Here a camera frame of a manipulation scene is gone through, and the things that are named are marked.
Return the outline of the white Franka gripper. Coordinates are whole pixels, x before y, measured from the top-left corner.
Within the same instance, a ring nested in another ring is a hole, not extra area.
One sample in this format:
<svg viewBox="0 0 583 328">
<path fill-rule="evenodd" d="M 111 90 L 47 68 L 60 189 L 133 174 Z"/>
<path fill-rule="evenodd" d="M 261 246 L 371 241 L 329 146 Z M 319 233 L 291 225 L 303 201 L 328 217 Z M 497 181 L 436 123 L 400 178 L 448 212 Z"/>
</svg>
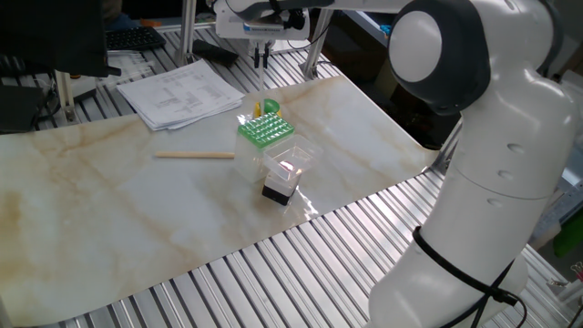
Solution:
<svg viewBox="0 0 583 328">
<path fill-rule="evenodd" d="M 310 34 L 308 8 L 302 0 L 215 1 L 216 32 L 224 38 L 249 40 L 304 40 Z M 270 46 L 264 44 L 262 67 L 268 68 Z M 261 62 L 260 48 L 254 48 L 254 67 Z"/>
</svg>

